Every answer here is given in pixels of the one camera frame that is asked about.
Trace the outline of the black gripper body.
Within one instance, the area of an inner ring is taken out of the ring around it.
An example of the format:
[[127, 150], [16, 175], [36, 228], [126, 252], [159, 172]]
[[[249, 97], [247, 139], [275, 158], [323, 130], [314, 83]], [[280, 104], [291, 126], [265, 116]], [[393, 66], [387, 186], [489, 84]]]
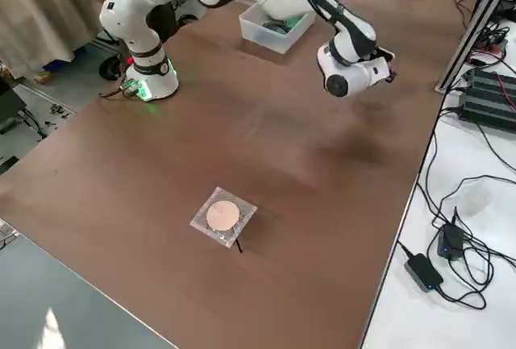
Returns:
[[389, 68], [389, 75], [384, 79], [384, 82], [392, 83], [397, 75], [393, 67], [393, 61], [395, 59], [394, 53], [384, 49], [383, 47], [377, 47], [376, 53], [378, 57], [382, 57], [386, 61]]

